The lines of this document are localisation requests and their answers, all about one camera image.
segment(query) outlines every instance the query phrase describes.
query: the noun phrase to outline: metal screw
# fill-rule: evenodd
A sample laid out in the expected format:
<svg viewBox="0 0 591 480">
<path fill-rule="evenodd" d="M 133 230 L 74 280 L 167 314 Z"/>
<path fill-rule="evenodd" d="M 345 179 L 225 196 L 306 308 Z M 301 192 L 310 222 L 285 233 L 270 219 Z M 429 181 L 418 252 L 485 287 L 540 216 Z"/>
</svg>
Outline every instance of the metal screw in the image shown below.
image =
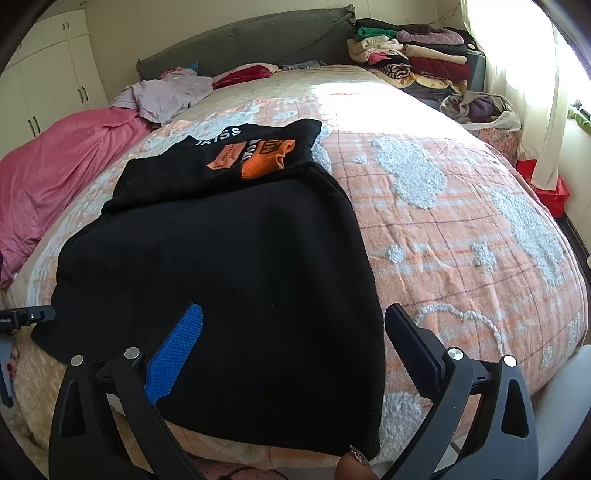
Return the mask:
<svg viewBox="0 0 591 480">
<path fill-rule="evenodd" d="M 507 365 L 508 367 L 516 367 L 517 366 L 517 359 L 514 356 L 507 355 L 507 356 L 503 357 L 503 361 L 505 362 L 505 365 Z"/>
<path fill-rule="evenodd" d="M 464 358 L 464 352 L 462 352 L 459 348 L 450 348 L 447 351 L 447 354 L 454 360 L 461 360 Z"/>
<path fill-rule="evenodd" d="M 137 347 L 133 346 L 131 348 L 128 348 L 125 351 L 125 358 L 127 360 L 133 360 L 134 358 L 138 358 L 138 357 L 139 357 L 139 348 L 137 348 Z"/>
<path fill-rule="evenodd" d="M 82 362 L 84 361 L 84 357 L 82 355 L 76 355 L 72 357 L 72 360 L 70 360 L 70 364 L 73 367 L 79 367 L 82 365 Z"/>
</svg>

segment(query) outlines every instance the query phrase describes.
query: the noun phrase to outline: white curtain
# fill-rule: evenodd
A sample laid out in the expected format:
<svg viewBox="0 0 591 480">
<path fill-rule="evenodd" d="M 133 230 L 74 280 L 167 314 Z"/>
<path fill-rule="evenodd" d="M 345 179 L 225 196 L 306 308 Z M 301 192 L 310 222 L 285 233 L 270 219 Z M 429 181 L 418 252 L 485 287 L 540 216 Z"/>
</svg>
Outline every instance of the white curtain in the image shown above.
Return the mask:
<svg viewBox="0 0 591 480">
<path fill-rule="evenodd" d="M 462 0 L 462 12 L 486 53 L 485 89 L 506 96 L 523 123 L 518 158 L 537 159 L 532 184 L 554 190 L 568 110 L 566 42 L 532 0 Z"/>
</svg>

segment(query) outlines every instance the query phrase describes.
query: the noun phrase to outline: black sweatshirt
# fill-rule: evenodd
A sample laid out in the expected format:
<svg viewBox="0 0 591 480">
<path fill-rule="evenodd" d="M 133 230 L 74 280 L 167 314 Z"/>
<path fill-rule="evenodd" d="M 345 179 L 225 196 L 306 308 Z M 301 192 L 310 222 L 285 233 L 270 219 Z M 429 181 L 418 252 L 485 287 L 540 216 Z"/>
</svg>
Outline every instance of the black sweatshirt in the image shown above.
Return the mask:
<svg viewBox="0 0 591 480">
<path fill-rule="evenodd" d="M 379 452 L 384 327 L 353 208 L 312 160 L 321 123 L 228 127 L 131 160 L 96 221 L 61 251 L 55 322 L 67 362 L 142 347 L 191 303 L 203 331 L 166 420 L 213 437 Z"/>
</svg>

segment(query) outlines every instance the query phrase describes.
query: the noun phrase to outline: fingernail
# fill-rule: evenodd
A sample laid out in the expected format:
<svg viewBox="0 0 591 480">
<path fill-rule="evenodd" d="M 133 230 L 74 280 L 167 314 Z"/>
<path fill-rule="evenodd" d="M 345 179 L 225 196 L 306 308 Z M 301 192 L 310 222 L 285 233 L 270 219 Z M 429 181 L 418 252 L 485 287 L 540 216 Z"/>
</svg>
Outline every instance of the fingernail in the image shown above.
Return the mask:
<svg viewBox="0 0 591 480">
<path fill-rule="evenodd" d="M 365 458 L 365 455 L 361 453 L 359 450 L 357 450 L 357 448 L 355 448 L 353 445 L 349 445 L 349 450 L 351 454 L 355 457 L 355 460 L 361 463 L 361 465 L 366 466 L 367 468 L 371 468 L 371 465 L 369 464 L 367 458 Z"/>
</svg>

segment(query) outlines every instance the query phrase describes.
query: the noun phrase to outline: green sweater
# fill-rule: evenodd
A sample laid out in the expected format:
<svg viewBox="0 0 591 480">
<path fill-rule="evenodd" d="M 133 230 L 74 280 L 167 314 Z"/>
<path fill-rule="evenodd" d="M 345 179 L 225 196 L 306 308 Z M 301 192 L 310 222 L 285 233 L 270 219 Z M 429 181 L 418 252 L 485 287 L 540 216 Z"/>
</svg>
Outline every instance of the green sweater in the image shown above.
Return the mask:
<svg viewBox="0 0 591 480">
<path fill-rule="evenodd" d="M 357 30 L 357 35 L 355 35 L 355 41 L 362 41 L 364 38 L 377 37 L 379 35 L 386 35 L 390 38 L 390 40 L 396 38 L 396 32 L 394 30 L 385 30 L 384 28 L 362 27 L 359 30 Z"/>
</svg>

